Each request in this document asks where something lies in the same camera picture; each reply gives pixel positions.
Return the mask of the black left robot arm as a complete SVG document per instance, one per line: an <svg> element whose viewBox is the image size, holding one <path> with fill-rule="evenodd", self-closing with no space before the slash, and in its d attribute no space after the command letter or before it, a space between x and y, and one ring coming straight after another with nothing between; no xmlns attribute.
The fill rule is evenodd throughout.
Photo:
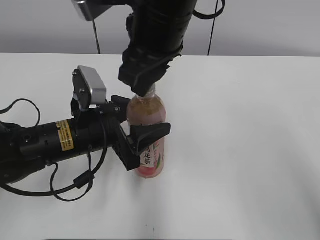
<svg viewBox="0 0 320 240"><path fill-rule="evenodd" d="M110 102L80 111L72 100L71 119L33 127L0 124L0 182L13 184L45 167L89 151L113 148L127 171L140 166L144 150L171 132L169 123L131 126L127 136L121 126L127 120L130 100L117 95Z"/></svg>

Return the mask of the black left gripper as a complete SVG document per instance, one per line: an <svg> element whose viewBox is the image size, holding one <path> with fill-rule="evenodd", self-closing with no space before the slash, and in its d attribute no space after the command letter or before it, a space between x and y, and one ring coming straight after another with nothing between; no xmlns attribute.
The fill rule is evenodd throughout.
<svg viewBox="0 0 320 240"><path fill-rule="evenodd" d="M153 143L171 132L170 123L152 125L131 125L128 140L121 124L127 121L127 108L131 99L112 95L111 102L99 107L107 137L107 144L112 147L127 171L140 166L140 155Z"/></svg>

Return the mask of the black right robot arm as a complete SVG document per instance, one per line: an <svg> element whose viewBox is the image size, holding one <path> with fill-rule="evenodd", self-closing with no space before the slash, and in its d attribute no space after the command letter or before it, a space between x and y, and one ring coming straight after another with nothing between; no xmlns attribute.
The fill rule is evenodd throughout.
<svg viewBox="0 0 320 240"><path fill-rule="evenodd" d="M144 97L180 56L195 0L135 0L126 27L130 42L118 79Z"/></svg>

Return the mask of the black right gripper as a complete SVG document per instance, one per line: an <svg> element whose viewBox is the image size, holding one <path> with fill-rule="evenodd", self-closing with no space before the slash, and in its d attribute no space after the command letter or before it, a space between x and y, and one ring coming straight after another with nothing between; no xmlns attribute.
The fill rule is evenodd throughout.
<svg viewBox="0 0 320 240"><path fill-rule="evenodd" d="M167 72L169 63L181 55L181 48L169 53L153 52L146 48L129 46L122 54L118 79L140 97Z"/></svg>

